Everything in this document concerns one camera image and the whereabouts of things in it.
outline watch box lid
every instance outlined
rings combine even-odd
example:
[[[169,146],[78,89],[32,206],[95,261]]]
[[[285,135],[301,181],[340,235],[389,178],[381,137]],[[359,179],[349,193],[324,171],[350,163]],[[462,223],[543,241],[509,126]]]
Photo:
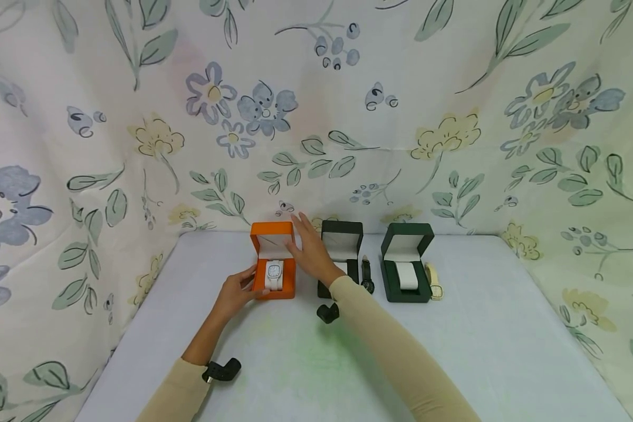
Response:
[[[382,257],[386,261],[421,261],[433,238],[429,223],[391,223],[380,248]]]
[[[295,240],[293,222],[258,222],[251,225],[251,241],[260,259],[293,259],[286,241]]]
[[[363,240],[363,224],[324,220],[321,223],[321,240],[333,261],[357,259]]]

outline white tabletop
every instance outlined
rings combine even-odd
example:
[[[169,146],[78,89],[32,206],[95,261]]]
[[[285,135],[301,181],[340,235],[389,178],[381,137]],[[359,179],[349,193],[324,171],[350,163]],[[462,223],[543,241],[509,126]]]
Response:
[[[504,242],[437,236],[424,254],[443,301],[388,303],[383,236],[366,235],[374,297],[441,364],[483,421],[630,421]],[[182,353],[225,277],[254,262],[248,234],[182,236],[77,422],[130,422]],[[298,270],[296,296],[248,307],[214,356],[242,369],[216,383],[200,421],[411,421],[368,350],[342,320],[325,325],[316,281]]]

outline floral fabric backdrop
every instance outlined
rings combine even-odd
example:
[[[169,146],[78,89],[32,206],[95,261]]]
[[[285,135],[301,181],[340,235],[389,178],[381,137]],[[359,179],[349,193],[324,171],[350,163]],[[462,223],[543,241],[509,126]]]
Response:
[[[633,418],[633,0],[0,0],[0,420],[294,209],[501,235]]]

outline beige long-sleeve shirt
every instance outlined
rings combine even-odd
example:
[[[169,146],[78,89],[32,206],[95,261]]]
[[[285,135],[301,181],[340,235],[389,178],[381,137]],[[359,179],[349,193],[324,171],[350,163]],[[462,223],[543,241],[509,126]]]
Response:
[[[424,347],[364,288],[345,275],[330,291],[340,316],[368,345],[415,421],[481,421]],[[205,370],[177,360],[136,422],[192,421],[209,391]]]

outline dark green watch box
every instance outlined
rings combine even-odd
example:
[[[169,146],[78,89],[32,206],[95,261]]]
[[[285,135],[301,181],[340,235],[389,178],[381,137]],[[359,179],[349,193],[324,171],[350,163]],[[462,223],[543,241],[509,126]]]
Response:
[[[363,223],[324,220],[321,223],[321,241],[336,265],[346,266],[347,275],[358,284],[358,253],[363,240]],[[330,299],[331,293],[324,283],[318,281],[316,294]]]
[[[388,302],[426,303],[431,287],[422,255],[434,238],[428,223],[391,223],[382,243],[382,280]],[[402,290],[396,263],[412,263],[417,290]]]

